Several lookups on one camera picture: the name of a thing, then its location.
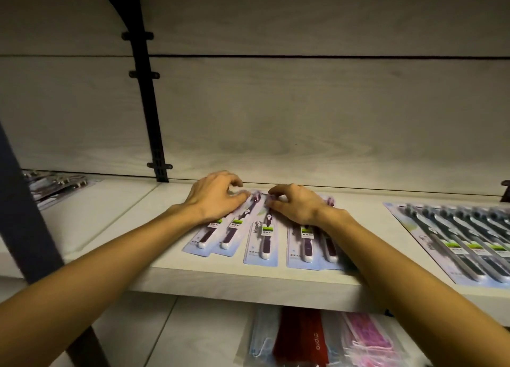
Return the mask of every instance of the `forearm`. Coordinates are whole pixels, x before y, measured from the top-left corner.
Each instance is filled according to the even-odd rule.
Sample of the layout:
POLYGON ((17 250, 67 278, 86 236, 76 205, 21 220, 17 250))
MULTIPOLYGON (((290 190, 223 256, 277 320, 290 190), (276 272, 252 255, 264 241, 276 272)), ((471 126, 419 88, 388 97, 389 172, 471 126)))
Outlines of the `forearm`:
POLYGON ((0 339, 0 365, 53 361, 144 268, 196 224, 188 209, 171 212, 93 250, 0 305, 2 333, 9 334, 0 339))
POLYGON ((344 210, 321 225, 435 365, 503 366, 510 359, 503 327, 344 210))

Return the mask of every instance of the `blue face mask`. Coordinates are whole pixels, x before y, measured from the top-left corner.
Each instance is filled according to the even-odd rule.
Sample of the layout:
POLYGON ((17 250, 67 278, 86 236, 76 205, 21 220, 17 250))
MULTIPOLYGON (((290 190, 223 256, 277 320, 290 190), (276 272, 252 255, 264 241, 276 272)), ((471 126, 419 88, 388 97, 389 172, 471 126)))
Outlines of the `blue face mask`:
POLYGON ((273 358, 272 352, 277 340, 281 311, 282 307, 277 305, 260 305, 257 308, 250 344, 250 355, 253 358, 265 363, 273 358))

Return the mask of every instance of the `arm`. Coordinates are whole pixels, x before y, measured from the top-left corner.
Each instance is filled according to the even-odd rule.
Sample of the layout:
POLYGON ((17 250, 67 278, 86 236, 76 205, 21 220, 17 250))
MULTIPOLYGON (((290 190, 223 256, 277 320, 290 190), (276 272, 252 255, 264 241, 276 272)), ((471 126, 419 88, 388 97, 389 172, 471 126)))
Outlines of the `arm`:
POLYGON ((113 303, 137 275, 194 226, 223 217, 249 194, 226 171, 196 182, 188 199, 0 304, 0 366, 47 366, 113 303))
POLYGON ((269 204, 299 224, 325 230, 356 264, 435 366, 503 367, 510 360, 510 334, 494 319, 398 250, 357 223, 346 210, 325 205, 296 184, 270 194, 289 202, 269 204))

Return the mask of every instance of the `person's right hand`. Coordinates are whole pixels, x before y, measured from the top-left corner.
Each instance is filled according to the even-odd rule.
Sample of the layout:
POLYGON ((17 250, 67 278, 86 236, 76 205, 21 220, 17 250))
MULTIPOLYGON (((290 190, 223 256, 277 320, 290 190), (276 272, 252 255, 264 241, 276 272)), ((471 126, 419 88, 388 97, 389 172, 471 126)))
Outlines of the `person's right hand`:
POLYGON ((322 211, 332 209, 316 193, 298 184, 278 184, 269 194, 285 195, 288 202, 270 200, 267 205, 300 225, 319 225, 322 211))

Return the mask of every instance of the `hand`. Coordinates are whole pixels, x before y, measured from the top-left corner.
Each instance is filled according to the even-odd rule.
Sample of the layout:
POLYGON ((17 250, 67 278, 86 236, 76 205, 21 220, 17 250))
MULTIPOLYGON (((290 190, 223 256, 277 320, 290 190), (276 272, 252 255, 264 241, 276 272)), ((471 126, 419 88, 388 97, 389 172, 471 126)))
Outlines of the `hand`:
POLYGON ((276 197, 285 195, 289 202, 270 200, 267 205, 300 225, 317 226, 321 211, 332 209, 321 197, 302 185, 278 184, 269 190, 269 194, 276 197))
POLYGON ((230 185, 242 187, 241 179, 229 171, 218 171, 195 182, 186 201, 181 205, 193 209, 197 223, 210 222, 231 213, 241 206, 250 196, 250 192, 241 191, 236 195, 228 194, 230 185))

